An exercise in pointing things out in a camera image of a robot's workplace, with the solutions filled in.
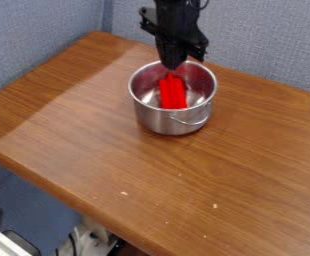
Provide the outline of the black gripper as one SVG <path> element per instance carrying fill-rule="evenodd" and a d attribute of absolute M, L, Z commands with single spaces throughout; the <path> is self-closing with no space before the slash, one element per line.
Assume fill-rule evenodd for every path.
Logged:
<path fill-rule="evenodd" d="M 140 28 L 154 37 L 161 64 L 174 69 L 190 56 L 204 61 L 208 39 L 197 26 L 200 11 L 209 0 L 153 0 L 154 7 L 140 7 Z"/>

